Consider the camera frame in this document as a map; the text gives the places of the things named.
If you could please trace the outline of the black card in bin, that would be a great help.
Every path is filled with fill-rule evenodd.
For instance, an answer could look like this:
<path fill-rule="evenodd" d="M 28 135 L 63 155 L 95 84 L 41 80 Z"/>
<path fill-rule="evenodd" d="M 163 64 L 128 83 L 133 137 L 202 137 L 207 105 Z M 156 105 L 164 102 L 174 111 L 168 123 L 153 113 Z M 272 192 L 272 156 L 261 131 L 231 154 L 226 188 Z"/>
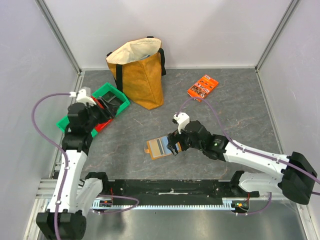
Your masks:
<path fill-rule="evenodd" d="M 111 104 L 114 104 L 117 106 L 117 109 L 120 108 L 120 106 L 124 103 L 120 98 L 118 98 L 113 92 L 108 91 L 105 93 L 102 98 L 104 98 L 106 101 L 108 101 Z"/>

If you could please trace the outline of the green bin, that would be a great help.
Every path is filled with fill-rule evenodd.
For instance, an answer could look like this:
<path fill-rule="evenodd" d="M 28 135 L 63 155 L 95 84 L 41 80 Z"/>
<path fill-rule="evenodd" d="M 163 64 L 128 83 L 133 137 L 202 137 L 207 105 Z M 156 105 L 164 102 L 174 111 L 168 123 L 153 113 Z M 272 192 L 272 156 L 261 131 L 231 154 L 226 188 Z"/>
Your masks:
<path fill-rule="evenodd" d="M 108 82 L 101 86 L 98 90 L 94 91 L 92 96 L 96 99 L 101 97 L 108 103 L 117 106 L 118 109 L 116 116 L 118 116 L 130 105 L 130 101 L 126 95 Z"/>
<path fill-rule="evenodd" d="M 69 119 L 67 116 L 64 116 L 61 120 L 56 123 L 56 126 L 64 133 L 67 125 L 69 124 Z M 92 137 L 96 137 L 98 135 L 98 131 L 94 128 L 91 131 Z"/>

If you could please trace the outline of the red bin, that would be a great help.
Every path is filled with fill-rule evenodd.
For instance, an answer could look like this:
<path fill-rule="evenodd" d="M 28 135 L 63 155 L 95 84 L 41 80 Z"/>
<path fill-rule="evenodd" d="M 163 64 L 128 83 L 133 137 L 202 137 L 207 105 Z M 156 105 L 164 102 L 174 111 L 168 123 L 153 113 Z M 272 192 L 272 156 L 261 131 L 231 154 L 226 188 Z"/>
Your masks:
<path fill-rule="evenodd" d="M 100 107 L 100 108 L 104 108 L 103 105 L 94 97 L 92 96 L 92 99 L 95 101 L 95 103 Z M 104 123 L 99 123 L 96 125 L 96 127 L 94 128 L 98 133 L 100 133 L 103 129 L 105 129 L 111 122 L 113 121 L 113 119 L 109 119 L 108 121 L 104 122 Z"/>

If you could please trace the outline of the green bin far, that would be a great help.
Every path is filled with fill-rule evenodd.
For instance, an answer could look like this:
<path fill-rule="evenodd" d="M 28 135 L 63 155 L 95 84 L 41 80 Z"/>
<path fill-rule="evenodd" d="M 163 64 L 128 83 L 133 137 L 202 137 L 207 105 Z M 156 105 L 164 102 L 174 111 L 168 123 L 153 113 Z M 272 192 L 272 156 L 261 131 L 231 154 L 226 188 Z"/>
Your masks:
<path fill-rule="evenodd" d="M 108 103 L 117 106 L 118 109 L 116 116 L 118 116 L 130 105 L 130 101 L 126 95 L 108 82 L 101 86 L 98 90 L 94 91 L 92 96 L 96 99 L 101 97 Z"/>

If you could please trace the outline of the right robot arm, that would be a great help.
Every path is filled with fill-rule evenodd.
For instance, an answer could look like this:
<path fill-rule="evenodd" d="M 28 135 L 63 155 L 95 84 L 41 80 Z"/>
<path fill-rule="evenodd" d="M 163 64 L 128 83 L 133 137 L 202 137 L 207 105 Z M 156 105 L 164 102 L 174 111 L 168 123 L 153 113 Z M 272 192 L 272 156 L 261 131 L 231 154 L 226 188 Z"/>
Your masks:
<path fill-rule="evenodd" d="M 234 173 L 229 191 L 235 197 L 252 192 L 269 192 L 283 194 L 301 205 L 310 202 L 317 173 L 299 152 L 285 155 L 248 147 L 224 135 L 211 134 L 198 120 L 178 127 L 167 139 L 167 148 L 174 155 L 178 154 L 176 145 L 179 144 L 182 151 L 192 148 L 209 159 L 258 170 L 258 173 L 240 170 Z"/>

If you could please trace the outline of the brown paper tote bag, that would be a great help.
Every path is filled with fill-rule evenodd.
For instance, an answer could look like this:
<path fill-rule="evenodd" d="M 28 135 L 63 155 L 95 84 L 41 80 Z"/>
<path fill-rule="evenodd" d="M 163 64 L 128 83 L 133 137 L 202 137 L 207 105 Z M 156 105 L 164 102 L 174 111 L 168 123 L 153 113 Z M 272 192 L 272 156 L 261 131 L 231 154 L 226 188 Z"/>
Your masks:
<path fill-rule="evenodd" d="M 167 72 L 159 38 L 148 36 L 128 41 L 109 52 L 105 60 L 117 89 L 134 103 L 147 110 L 164 104 L 162 77 Z"/>

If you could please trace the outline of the green bin near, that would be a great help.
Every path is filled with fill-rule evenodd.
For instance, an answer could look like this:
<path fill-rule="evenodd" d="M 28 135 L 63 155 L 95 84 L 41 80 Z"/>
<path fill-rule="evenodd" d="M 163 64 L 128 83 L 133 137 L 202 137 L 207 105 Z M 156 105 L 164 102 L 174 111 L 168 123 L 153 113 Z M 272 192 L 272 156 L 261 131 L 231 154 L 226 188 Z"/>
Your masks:
<path fill-rule="evenodd" d="M 67 116 L 64 116 L 61 120 L 56 123 L 56 126 L 64 133 L 67 125 L 69 124 L 69 119 Z M 96 137 L 98 135 L 98 131 L 94 128 L 91 131 L 92 137 Z"/>

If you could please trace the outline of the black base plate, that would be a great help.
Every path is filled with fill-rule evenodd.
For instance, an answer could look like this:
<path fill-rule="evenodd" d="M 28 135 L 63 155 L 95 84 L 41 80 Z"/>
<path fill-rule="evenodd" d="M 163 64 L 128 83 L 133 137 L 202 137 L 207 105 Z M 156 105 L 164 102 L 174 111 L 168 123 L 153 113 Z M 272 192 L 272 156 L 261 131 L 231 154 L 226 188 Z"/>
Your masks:
<path fill-rule="evenodd" d="M 214 198 L 258 198 L 258 191 L 246 192 L 229 181 L 216 179 L 115 179 L 103 184 L 103 194 L 189 194 Z"/>

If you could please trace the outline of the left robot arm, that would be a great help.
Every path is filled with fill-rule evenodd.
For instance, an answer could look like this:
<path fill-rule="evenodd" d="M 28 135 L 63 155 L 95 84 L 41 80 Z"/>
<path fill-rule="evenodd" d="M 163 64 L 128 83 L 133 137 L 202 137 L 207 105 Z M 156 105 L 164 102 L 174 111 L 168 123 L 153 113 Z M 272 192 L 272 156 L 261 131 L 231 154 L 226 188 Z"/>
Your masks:
<path fill-rule="evenodd" d="M 93 141 L 92 130 L 115 118 L 118 106 L 102 97 L 80 97 L 68 107 L 68 125 L 61 145 L 62 163 L 55 190 L 45 212 L 36 224 L 48 240 L 81 240 L 87 225 L 87 214 L 97 196 L 110 191 L 104 172 L 94 172 L 79 188 L 83 166 Z"/>

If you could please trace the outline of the yellow leather card holder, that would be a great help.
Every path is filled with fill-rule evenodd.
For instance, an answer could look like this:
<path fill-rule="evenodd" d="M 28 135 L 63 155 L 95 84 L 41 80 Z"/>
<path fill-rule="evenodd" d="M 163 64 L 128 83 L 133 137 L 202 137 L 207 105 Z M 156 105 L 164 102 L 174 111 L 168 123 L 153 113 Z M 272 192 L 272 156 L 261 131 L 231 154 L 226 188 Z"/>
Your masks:
<path fill-rule="evenodd" d="M 167 147 L 168 144 L 169 140 L 166 135 L 154 138 L 146 142 L 144 152 L 146 154 L 149 154 L 152 160 L 173 155 L 171 150 Z"/>

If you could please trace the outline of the orange screw box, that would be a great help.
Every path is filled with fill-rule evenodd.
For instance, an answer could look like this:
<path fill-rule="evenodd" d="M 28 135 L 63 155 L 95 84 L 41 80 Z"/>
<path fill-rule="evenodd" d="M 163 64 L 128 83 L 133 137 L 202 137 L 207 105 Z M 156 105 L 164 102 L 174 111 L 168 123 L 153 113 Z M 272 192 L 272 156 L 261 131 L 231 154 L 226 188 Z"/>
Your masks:
<path fill-rule="evenodd" d="M 205 99 L 218 85 L 219 82 L 217 80 L 205 74 L 187 90 L 187 94 L 191 98 L 194 98 L 194 100 L 201 102 L 202 99 Z"/>

